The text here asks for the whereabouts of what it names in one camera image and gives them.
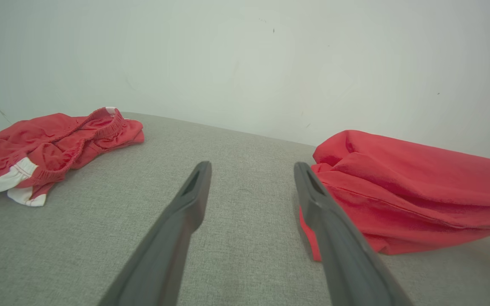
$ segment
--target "dark object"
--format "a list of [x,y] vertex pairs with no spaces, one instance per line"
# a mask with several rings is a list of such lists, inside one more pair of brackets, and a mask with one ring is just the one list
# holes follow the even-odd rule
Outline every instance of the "dark object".
[[400,285],[309,165],[294,165],[307,225],[321,250],[330,299],[339,306],[411,306]]
[[100,306],[177,303],[190,236],[204,219],[210,184],[211,163],[201,162],[148,231]]

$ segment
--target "red garment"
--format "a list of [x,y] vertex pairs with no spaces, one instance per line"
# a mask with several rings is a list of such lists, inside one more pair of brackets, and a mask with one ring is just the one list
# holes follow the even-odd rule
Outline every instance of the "red garment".
[[[311,169],[376,252],[401,254],[490,236],[490,159],[346,130]],[[313,251],[311,231],[300,222]]]
[[142,143],[142,124],[114,107],[88,117],[53,114],[16,122],[0,132],[0,192],[39,207],[55,182],[97,155]]

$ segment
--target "red cloth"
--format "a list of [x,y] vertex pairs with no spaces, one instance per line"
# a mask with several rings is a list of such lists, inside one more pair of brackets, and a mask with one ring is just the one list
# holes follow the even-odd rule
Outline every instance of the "red cloth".
[[[490,159],[358,130],[322,143],[311,169],[376,252],[401,254],[490,236]],[[300,222],[313,251],[315,233]]]
[[142,143],[142,124],[114,107],[88,117],[53,114],[16,122],[0,132],[0,192],[15,201],[42,206],[55,182],[97,155]]

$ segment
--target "gray fabric surface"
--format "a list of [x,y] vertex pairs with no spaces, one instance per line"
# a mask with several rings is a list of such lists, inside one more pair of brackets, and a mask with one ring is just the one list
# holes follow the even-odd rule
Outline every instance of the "gray fabric surface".
[[[94,305],[197,162],[213,165],[179,305],[329,305],[299,229],[296,161],[314,148],[157,116],[145,143],[95,159],[44,207],[0,194],[0,305]],[[490,238],[383,256],[418,306],[490,305]]]

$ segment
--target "wall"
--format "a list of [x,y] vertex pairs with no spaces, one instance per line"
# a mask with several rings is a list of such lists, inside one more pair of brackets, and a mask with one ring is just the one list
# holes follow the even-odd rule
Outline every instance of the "wall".
[[102,106],[490,157],[490,1],[0,1],[0,130]]

